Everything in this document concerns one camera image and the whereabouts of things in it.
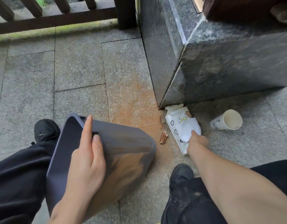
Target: shoe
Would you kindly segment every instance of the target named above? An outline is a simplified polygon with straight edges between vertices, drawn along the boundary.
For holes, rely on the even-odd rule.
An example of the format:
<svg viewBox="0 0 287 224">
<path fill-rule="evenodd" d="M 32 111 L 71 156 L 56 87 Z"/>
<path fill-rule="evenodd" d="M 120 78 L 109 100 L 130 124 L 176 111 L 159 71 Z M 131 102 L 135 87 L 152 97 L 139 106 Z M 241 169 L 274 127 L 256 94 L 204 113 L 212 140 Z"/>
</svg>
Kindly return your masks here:
<svg viewBox="0 0 287 224">
<path fill-rule="evenodd" d="M 58 125 L 50 119 L 41 119 L 34 125 L 34 138 L 36 143 L 58 140 L 60 129 Z"/>
<path fill-rule="evenodd" d="M 192 179 L 194 179 L 194 173 L 190 168 L 190 166 L 181 163 L 174 168 L 169 179 L 169 198 L 166 207 L 164 209 L 164 212 L 162 214 L 161 224 L 167 224 L 165 221 L 165 214 L 168 209 L 168 205 L 171 200 L 171 194 L 173 190 L 177 188 L 177 186 L 182 182 L 190 181 Z"/>
</svg>

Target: paper cup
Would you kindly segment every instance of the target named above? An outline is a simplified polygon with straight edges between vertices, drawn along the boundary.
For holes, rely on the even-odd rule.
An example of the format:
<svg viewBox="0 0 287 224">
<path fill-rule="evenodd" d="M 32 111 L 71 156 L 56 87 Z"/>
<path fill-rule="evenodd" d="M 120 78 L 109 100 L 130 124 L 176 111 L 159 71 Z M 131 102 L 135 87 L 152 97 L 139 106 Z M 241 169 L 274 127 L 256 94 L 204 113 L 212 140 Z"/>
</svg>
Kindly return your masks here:
<svg viewBox="0 0 287 224">
<path fill-rule="evenodd" d="M 242 126 L 242 117 L 235 110 L 229 109 L 213 119 L 210 125 L 216 130 L 236 130 Z"/>
</svg>

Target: brown food piece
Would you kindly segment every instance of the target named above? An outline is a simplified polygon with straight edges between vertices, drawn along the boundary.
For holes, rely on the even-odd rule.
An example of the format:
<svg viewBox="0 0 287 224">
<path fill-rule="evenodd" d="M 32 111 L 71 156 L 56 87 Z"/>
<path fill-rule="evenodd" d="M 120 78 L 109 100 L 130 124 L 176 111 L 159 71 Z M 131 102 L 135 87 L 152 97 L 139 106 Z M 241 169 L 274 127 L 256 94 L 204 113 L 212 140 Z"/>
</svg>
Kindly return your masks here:
<svg viewBox="0 0 287 224">
<path fill-rule="evenodd" d="M 163 131 L 161 136 L 160 136 L 160 144 L 164 144 L 165 143 L 167 136 L 168 136 L 167 132 Z"/>
</svg>

